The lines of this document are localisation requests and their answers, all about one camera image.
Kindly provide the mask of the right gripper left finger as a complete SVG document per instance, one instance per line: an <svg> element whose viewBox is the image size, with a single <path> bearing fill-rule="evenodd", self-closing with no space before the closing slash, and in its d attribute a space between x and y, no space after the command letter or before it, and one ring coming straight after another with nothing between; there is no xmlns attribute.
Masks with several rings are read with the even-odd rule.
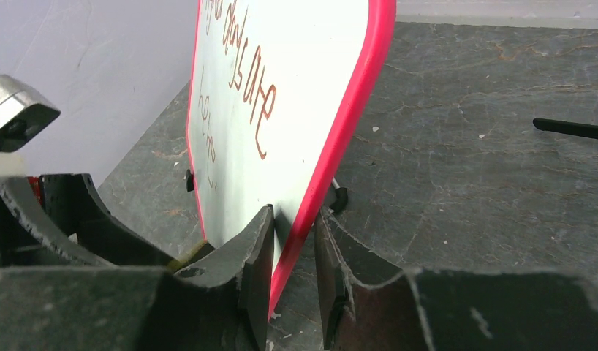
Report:
<svg viewBox="0 0 598 351"><path fill-rule="evenodd" d="M0 350L264 350L273 207L200 261L0 269Z"/></svg>

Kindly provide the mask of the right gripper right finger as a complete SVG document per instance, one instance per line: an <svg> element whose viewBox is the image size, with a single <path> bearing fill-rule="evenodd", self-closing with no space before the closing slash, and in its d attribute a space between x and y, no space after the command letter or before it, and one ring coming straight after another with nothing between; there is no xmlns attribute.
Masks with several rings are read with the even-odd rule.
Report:
<svg viewBox="0 0 598 351"><path fill-rule="evenodd" d="M598 292L569 271L400 268L326 209L314 252L326 350L598 350Z"/></svg>

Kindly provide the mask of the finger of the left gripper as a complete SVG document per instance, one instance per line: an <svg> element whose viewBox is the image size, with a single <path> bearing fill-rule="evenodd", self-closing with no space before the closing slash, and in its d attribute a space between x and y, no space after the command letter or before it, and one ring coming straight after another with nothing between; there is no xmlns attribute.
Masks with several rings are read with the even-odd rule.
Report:
<svg viewBox="0 0 598 351"><path fill-rule="evenodd" d="M42 209L27 177L0 177L0 198L24 231L62 260L74 265L110 266L109 261L65 236Z"/></svg>
<svg viewBox="0 0 598 351"><path fill-rule="evenodd" d="M62 232L116 265L166 266L172 256L115 218L88 173L39 177L42 207Z"/></svg>

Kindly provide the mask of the pink framed whiteboard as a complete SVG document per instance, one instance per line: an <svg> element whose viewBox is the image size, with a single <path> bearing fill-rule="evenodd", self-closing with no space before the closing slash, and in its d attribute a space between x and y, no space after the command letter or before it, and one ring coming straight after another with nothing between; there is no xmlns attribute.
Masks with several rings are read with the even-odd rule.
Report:
<svg viewBox="0 0 598 351"><path fill-rule="evenodd" d="M186 142L203 236L264 205L274 310L393 36L394 1L199 1Z"/></svg>

